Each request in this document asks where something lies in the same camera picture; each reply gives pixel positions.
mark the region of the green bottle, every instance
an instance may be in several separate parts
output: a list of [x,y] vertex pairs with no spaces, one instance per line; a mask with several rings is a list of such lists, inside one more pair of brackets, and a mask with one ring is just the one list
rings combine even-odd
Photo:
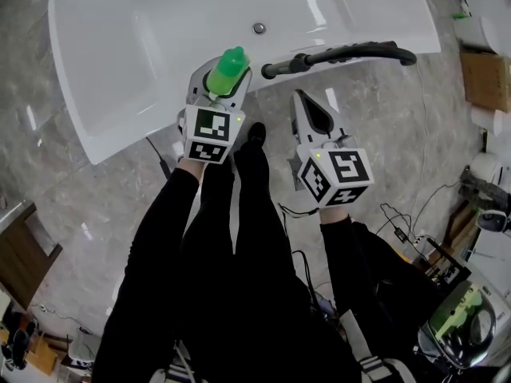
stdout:
[[225,51],[206,80],[209,92],[215,95],[228,95],[243,76],[248,64],[250,60],[242,47]]

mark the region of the marble floor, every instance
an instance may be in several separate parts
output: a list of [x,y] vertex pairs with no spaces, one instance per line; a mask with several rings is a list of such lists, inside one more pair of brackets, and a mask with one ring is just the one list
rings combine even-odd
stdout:
[[[44,302],[61,317],[76,318],[101,334],[133,234],[164,185],[164,176],[146,140],[99,165],[89,163],[58,84],[47,1],[0,0],[0,188],[10,205],[22,199],[34,201],[38,218],[64,248],[34,304]],[[454,183],[479,151],[481,139],[464,99],[450,17],[460,11],[458,0],[427,1],[442,52],[420,56],[418,67],[401,67],[392,60],[368,61],[305,75],[248,96],[245,126],[261,120],[268,129],[265,150],[275,202],[295,210],[309,205],[304,191],[293,190],[287,165],[295,147],[288,104],[297,88],[325,99],[327,91],[334,93],[346,130],[367,149],[376,184],[350,212],[373,231],[386,221],[380,203],[415,217],[430,194],[442,184]],[[164,129],[153,139],[166,158],[174,157],[175,128]],[[457,200],[455,189],[442,190],[421,215],[416,231],[440,235]],[[319,291],[330,297],[318,217],[290,219],[288,230],[293,249],[307,254],[314,285],[322,284]],[[403,251],[392,230],[386,226],[380,234]],[[416,254],[411,249],[404,252],[410,257]],[[302,274],[302,263],[296,267]],[[136,304],[151,306],[151,302]],[[73,334],[76,329],[73,321],[42,314],[37,307],[34,313],[56,334]]]

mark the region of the black shoe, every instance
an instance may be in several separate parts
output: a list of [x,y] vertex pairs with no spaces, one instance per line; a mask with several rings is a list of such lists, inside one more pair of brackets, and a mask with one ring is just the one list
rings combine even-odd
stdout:
[[261,122],[255,122],[248,131],[247,142],[263,147],[266,140],[266,127]]

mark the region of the cardboard box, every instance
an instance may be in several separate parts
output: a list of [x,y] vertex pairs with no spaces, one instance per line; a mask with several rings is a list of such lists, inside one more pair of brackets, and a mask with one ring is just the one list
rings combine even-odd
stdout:
[[461,53],[461,67],[468,102],[511,113],[509,59],[493,54]]

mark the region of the wrist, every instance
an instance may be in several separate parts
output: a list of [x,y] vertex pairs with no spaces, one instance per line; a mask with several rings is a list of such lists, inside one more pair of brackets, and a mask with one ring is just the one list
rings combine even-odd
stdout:
[[321,224],[333,224],[343,221],[349,217],[343,207],[330,207],[319,210]]
[[204,171],[204,162],[199,162],[198,160],[190,160],[190,159],[181,159],[177,164],[177,167],[181,170],[185,170],[191,175],[195,176],[195,178],[200,182],[200,178],[202,177],[202,173]]

